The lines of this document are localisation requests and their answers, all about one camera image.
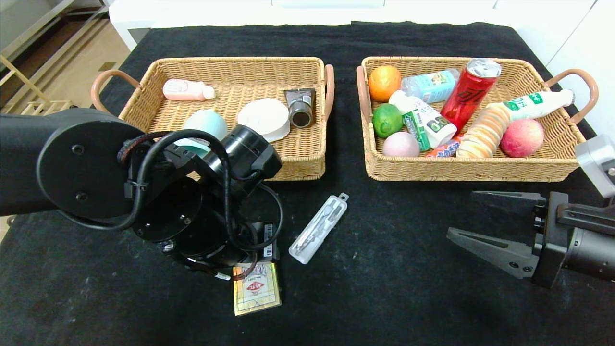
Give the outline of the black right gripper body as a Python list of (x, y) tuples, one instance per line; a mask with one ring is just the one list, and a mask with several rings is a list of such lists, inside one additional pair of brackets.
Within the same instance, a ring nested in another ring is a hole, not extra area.
[(562, 269), (614, 281), (614, 201), (594, 207), (571, 203), (569, 195), (552, 192), (536, 210), (544, 222), (536, 234), (538, 263), (531, 281), (551, 289)]

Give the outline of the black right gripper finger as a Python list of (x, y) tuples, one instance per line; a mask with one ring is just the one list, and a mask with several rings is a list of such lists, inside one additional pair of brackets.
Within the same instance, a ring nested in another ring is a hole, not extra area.
[(532, 247), (520, 242), (475, 234), (450, 227), (447, 238), (475, 256), (489, 262), (515, 278), (525, 279), (534, 275), (539, 256)]
[(479, 204), (505, 210), (513, 214), (529, 214), (547, 206), (547, 199), (539, 193), (518, 191), (472, 191), (471, 198)]

